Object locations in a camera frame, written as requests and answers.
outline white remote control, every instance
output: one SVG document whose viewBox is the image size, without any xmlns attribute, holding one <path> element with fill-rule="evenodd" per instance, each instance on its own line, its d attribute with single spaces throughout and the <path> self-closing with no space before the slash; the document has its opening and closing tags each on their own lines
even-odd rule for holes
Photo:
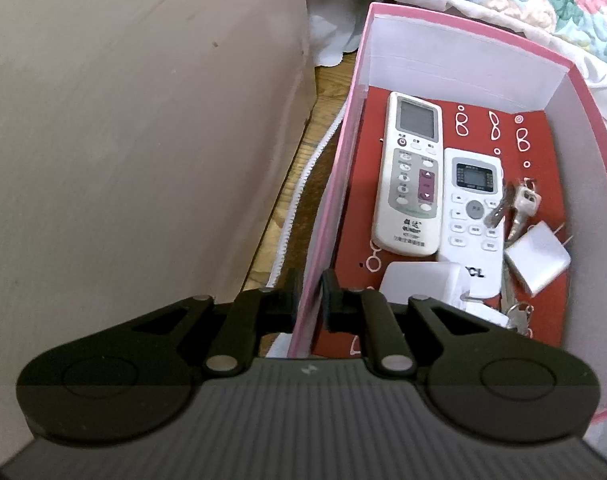
<svg viewBox="0 0 607 480">
<path fill-rule="evenodd" d="M 503 168 L 496 156 L 447 148 L 443 152 L 443 225 L 437 260 L 462 264 L 472 298 L 501 290 L 504 219 L 496 229 L 484 218 L 503 197 Z"/>
<path fill-rule="evenodd" d="M 388 97 L 373 242 L 407 256 L 439 248 L 442 218 L 441 108 L 409 95 Z"/>
</svg>

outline beige panel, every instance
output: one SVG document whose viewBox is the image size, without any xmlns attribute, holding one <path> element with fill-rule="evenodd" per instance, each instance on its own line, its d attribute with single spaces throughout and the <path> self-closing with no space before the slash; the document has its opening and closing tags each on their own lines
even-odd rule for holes
<svg viewBox="0 0 607 480">
<path fill-rule="evenodd" d="M 313 100 L 304 0 L 0 0 L 0 460 L 31 357 L 234 297 Z"/>
</svg>

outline pink box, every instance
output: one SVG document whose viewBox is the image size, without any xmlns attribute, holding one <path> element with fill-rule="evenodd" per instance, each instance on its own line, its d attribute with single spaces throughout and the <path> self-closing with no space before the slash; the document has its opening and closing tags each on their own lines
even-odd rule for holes
<svg viewBox="0 0 607 480">
<path fill-rule="evenodd" d="M 607 416 L 607 131 L 575 65 L 509 32 L 430 10 L 372 4 L 311 243 L 289 357 L 308 355 L 369 86 L 516 113 L 545 110 L 565 188 L 570 290 L 563 347 L 601 383 Z"/>
</svg>

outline air conditioner remote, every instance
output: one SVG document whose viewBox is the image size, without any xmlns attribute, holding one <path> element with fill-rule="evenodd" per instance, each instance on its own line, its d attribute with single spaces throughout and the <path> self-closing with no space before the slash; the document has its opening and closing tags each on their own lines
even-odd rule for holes
<svg viewBox="0 0 607 480">
<path fill-rule="evenodd" d="M 441 108 L 409 95 L 388 97 L 373 242 L 392 253 L 428 256 L 442 220 Z"/>
<path fill-rule="evenodd" d="M 455 262 L 471 275 L 472 298 L 501 290 L 504 219 L 484 224 L 503 197 L 503 168 L 496 156 L 447 148 L 443 151 L 443 223 L 437 260 Z"/>
</svg>

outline brown fabric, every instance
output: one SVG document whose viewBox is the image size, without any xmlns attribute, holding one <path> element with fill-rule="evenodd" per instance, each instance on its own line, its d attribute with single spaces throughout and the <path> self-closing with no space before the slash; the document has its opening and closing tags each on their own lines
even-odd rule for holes
<svg viewBox="0 0 607 480">
<path fill-rule="evenodd" d="M 321 202 L 321 196 L 330 177 L 330 171 L 335 160 L 339 131 L 341 131 L 341 125 L 337 129 L 337 133 L 330 139 L 330 142 L 328 142 L 321 152 L 317 163 L 312 168 L 312 172 L 305 183 L 301 198 L 299 199 L 299 205 L 297 206 L 295 221 L 290 232 L 290 240 L 288 240 L 284 266 L 282 267 L 277 286 L 283 286 L 288 269 L 294 267 L 304 272 L 314 219 L 317 216 L 319 202 Z M 266 355 L 276 338 L 277 334 L 268 334 L 261 338 L 260 356 Z"/>
</svg>

